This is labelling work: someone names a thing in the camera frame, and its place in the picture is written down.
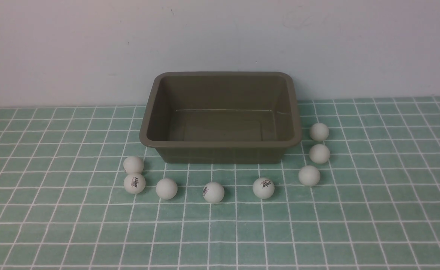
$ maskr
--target ping pong ball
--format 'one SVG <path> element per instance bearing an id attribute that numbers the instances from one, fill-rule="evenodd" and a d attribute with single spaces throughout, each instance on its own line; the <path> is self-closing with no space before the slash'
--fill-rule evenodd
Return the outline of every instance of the ping pong ball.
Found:
<path id="1" fill-rule="evenodd" d="M 330 159 L 330 150 L 322 144 L 313 145 L 309 153 L 310 159 L 316 164 L 324 164 Z"/>
<path id="2" fill-rule="evenodd" d="M 145 178 L 140 173 L 129 174 L 125 177 L 124 188 L 130 194 L 138 194 L 145 188 Z"/>
<path id="3" fill-rule="evenodd" d="M 164 178 L 157 183 L 155 191 L 160 198 L 164 200 L 170 200 L 177 194 L 178 186 L 174 180 L 170 178 Z"/>
<path id="4" fill-rule="evenodd" d="M 273 182 L 265 177 L 261 177 L 255 180 L 252 188 L 255 196 L 259 197 L 262 200 L 270 198 L 275 192 L 275 186 L 273 185 Z"/>
<path id="5" fill-rule="evenodd" d="M 323 123 L 316 123 L 310 128 L 310 137 L 312 140 L 321 142 L 328 138 L 328 127 Z"/>
<path id="6" fill-rule="evenodd" d="M 217 182 L 210 182 L 203 187 L 203 198 L 209 203 L 219 203 L 225 195 L 225 189 Z"/>
<path id="7" fill-rule="evenodd" d="M 143 160 L 140 157 L 127 157 L 124 160 L 124 170 L 126 173 L 141 173 L 143 171 Z"/>
<path id="8" fill-rule="evenodd" d="M 311 165 L 304 166 L 298 172 L 298 179 L 304 186 L 315 186 L 320 181 L 320 171 Z"/>

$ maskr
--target white grid line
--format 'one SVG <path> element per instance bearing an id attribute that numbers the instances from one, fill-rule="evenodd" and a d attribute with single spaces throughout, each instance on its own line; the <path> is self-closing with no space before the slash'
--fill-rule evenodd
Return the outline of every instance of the white grid line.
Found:
<path id="1" fill-rule="evenodd" d="M 364 122 L 363 122 L 363 120 L 362 120 L 361 118 L 360 118 L 360 122 L 361 122 L 361 124 L 362 124 L 362 127 L 363 127 L 364 130 L 365 130 L 365 125 L 364 125 Z M 367 139 L 369 139 L 369 135 L 367 134 L 366 130 L 365 130 L 365 134 L 366 134 L 366 136 L 367 136 Z M 371 147 L 371 149 L 373 149 L 373 145 L 371 145 L 371 142 L 368 142 L 368 143 L 369 143 L 369 146 Z M 380 162 L 378 161 L 378 158 L 377 158 L 376 156 L 374 156 L 374 157 L 375 157 L 375 162 L 376 162 L 378 168 L 380 168 L 381 166 L 380 166 Z M 380 173 L 381 173 L 381 176 L 382 176 L 382 178 L 383 178 L 383 182 L 386 184 L 387 181 L 386 181 L 385 175 L 383 174 L 383 171 L 380 171 Z M 391 200 L 391 202 L 392 202 L 392 204 L 393 204 L 393 207 L 394 207 L 394 209 L 395 209 L 395 213 L 396 213 L 396 215 L 397 215 L 397 217 L 398 217 L 398 220 L 399 220 L 400 226 L 401 226 L 401 228 L 402 228 L 402 232 L 403 232 L 403 234 L 405 235 L 405 238 L 407 239 L 408 246 L 409 246 L 410 251 L 411 251 L 411 253 L 412 253 L 412 255 L 413 255 L 413 259 L 415 260 L 415 263 L 418 265 L 417 255 L 415 254 L 415 251 L 413 250 L 412 244 L 410 243 L 409 236 L 408 236 L 408 234 L 407 234 L 407 230 L 405 229 L 405 226 L 403 225 L 403 222 L 402 222 L 402 220 L 401 220 L 401 216 L 400 216 L 400 212 L 398 211 L 398 208 L 397 208 L 397 206 L 396 206 L 396 204 L 395 204 L 395 200 L 393 200 L 393 196 L 392 196 L 392 194 L 391 194 L 390 189 L 389 189 L 388 186 L 386 187 L 386 191 L 388 192 L 388 196 L 390 197 L 390 200 Z"/>
<path id="2" fill-rule="evenodd" d="M 337 104 L 353 104 L 354 102 L 358 104 L 373 104 L 374 102 L 379 104 L 390 104 L 393 102 L 398 103 L 414 103 L 414 102 L 421 102 L 421 103 L 440 103 L 439 99 L 440 96 L 421 96 L 421 97 L 360 97 L 360 98 L 353 98 L 353 99 L 336 99 Z M 318 104 L 333 104 L 334 99 L 318 99 L 316 102 Z M 311 104 L 312 100 L 299 100 L 298 104 L 301 105 L 308 105 Z M 127 104 L 127 105 L 119 105 L 119 106 L 63 106 L 62 108 L 65 109 L 93 109 L 93 108 L 101 108 L 101 109 L 108 109 L 108 108 L 146 108 L 146 105 L 137 105 L 137 104 Z M 54 109 L 53 106 L 39 106 L 38 109 Z M 0 107 L 0 110 L 3 109 L 16 109 L 16 108 L 10 108 L 10 107 Z"/>
<path id="3" fill-rule="evenodd" d="M 145 153 L 147 152 L 147 147 L 145 147 L 145 152 L 144 152 L 144 154 L 143 154 L 143 158 L 142 158 L 142 161 L 143 161 L 143 163 L 145 164 Z M 132 216 L 133 216 L 133 210 L 134 210 L 134 208 L 135 208 L 135 200 L 136 200 L 136 196 L 137 196 L 137 194 L 135 194 L 134 195 L 134 197 L 133 197 L 133 203 L 132 203 L 132 208 L 131 208 L 131 210 L 130 210 L 130 217 L 129 217 L 129 222 L 128 222 L 128 224 L 127 224 L 127 231 L 125 232 L 125 238 L 124 238 L 124 244 L 123 244 L 123 246 L 122 246 L 122 254 L 120 255 L 120 260 L 118 261 L 118 270 L 120 270 L 120 266 L 122 265 L 122 260 L 123 260 L 123 258 L 124 258 L 124 253 L 125 253 L 125 247 L 126 247 L 126 243 L 127 243 L 127 238 L 128 238 L 128 236 L 129 236 L 129 232 L 130 232 L 130 225 L 131 225 L 131 221 L 132 221 Z"/>
<path id="4" fill-rule="evenodd" d="M 315 114 L 316 114 L 316 106 L 315 106 L 315 103 L 314 103 L 314 102 L 313 102 L 313 107 L 314 107 Z M 347 144 L 347 149 L 348 149 L 348 151 L 350 152 L 350 156 L 351 156 L 351 151 L 350 151 L 350 148 L 349 148 L 348 144 Z M 304 158 L 305 158 L 305 164 L 306 164 L 306 152 L 304 152 L 304 154 L 305 154 L 305 155 L 304 155 Z M 332 164 L 330 163 L 330 159 L 328 159 L 328 167 L 329 167 L 330 169 L 332 168 Z M 352 249 L 353 259 L 355 260 L 355 264 L 358 265 L 357 254 L 356 254 L 356 252 L 355 252 L 355 248 L 353 247 L 352 235 L 350 234 L 350 229 L 349 229 L 349 227 L 348 227 L 348 225 L 347 225 L 347 217 L 345 216 L 345 211 L 343 210 L 343 205 L 342 205 L 342 203 L 341 203 L 340 191 L 338 191 L 338 186 L 337 186 L 337 183 L 336 183 L 336 181 L 335 181 L 335 176 L 334 176 L 333 174 L 332 174 L 332 179 L 333 179 L 333 184 L 334 184 L 334 186 L 335 186 L 335 190 L 337 191 L 338 202 L 340 203 L 340 210 L 341 210 L 341 213 L 342 213 L 343 219 L 345 219 L 345 228 L 347 229 L 347 235 L 348 235 L 348 239 L 349 239 L 349 241 L 350 241 L 350 248 Z"/>
<path id="5" fill-rule="evenodd" d="M 54 110 L 54 112 L 52 113 L 52 118 L 54 117 L 56 111 L 57 111 L 57 108 L 56 108 L 56 109 Z M 61 140 L 63 140 L 65 134 L 66 134 L 66 130 L 65 130 L 64 133 L 62 134 L 62 139 L 61 139 Z M 57 147 L 57 150 L 55 151 L 55 154 L 58 153 L 59 148 L 60 148 L 60 145 Z M 72 165 L 71 165 L 70 171 L 73 171 L 73 168 L 74 168 L 74 166 L 75 166 L 75 161 L 76 161 L 76 157 L 75 157 L 75 159 L 74 159 L 74 162 L 73 162 Z M 50 161 L 50 165 L 48 166 L 47 172 L 45 173 L 45 176 L 44 176 L 44 178 L 43 178 L 43 180 L 42 180 L 42 183 L 43 183 L 43 182 L 45 181 L 45 179 L 47 178 L 47 175 L 48 175 L 49 169 L 52 167 L 52 164 L 53 164 L 53 163 L 54 163 L 54 159 L 52 159 L 52 160 Z M 60 203 L 60 200 L 61 200 L 62 195 L 63 195 L 64 190 L 65 190 L 65 186 L 66 186 L 66 183 L 67 183 L 67 179 L 65 180 L 64 186 L 63 186 L 63 188 L 62 188 L 62 190 L 61 190 L 61 192 L 60 192 L 60 195 L 59 195 L 59 197 L 58 197 L 58 199 L 57 199 L 57 203 L 56 203 L 56 205 L 55 205 L 55 207 L 54 207 L 54 210 L 52 211 L 52 215 L 51 215 L 51 217 L 50 217 L 50 219 L 49 219 L 49 222 L 47 223 L 47 227 L 45 228 L 45 232 L 43 233 L 43 236 L 42 236 L 42 241 L 40 242 L 40 244 L 39 244 L 39 246 L 38 246 L 38 248 L 37 248 L 37 252 L 35 253 L 35 257 L 33 258 L 33 264 L 35 264 L 35 262 L 37 261 L 38 254 L 40 253 L 40 249 L 42 248 L 42 244 L 43 244 L 43 242 L 45 241 L 45 237 L 47 236 L 47 233 L 48 233 L 48 229 L 49 229 L 49 227 L 50 227 L 50 224 L 52 224 L 52 220 L 54 219 L 55 212 L 57 211 L 58 204 Z"/>

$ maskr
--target white wall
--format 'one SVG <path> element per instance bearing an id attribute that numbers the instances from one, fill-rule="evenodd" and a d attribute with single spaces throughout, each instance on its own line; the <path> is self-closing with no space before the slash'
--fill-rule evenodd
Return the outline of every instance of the white wall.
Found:
<path id="1" fill-rule="evenodd" d="M 167 71 L 440 95 L 440 0 L 0 0 L 0 106 L 144 104 Z"/>

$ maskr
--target green grid tablecloth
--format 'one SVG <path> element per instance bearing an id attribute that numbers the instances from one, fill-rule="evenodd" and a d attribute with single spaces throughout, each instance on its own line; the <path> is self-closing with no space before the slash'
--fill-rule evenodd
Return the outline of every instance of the green grid tablecloth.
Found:
<path id="1" fill-rule="evenodd" d="M 0 109 L 0 269 L 440 270 L 440 97 L 299 109 L 304 140 L 273 165 L 165 164 L 138 142 L 144 106 Z M 332 155 L 307 188 L 317 122 Z M 123 188 L 131 155 L 145 158 L 139 195 Z M 202 198 L 212 180 L 218 205 Z"/>

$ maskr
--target plastic tub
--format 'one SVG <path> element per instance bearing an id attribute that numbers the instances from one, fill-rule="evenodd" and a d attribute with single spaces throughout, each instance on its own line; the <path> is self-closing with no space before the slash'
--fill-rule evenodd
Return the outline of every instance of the plastic tub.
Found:
<path id="1" fill-rule="evenodd" d="M 279 163 L 302 139 L 292 78 L 164 73 L 153 82 L 139 137 L 167 163 Z"/>

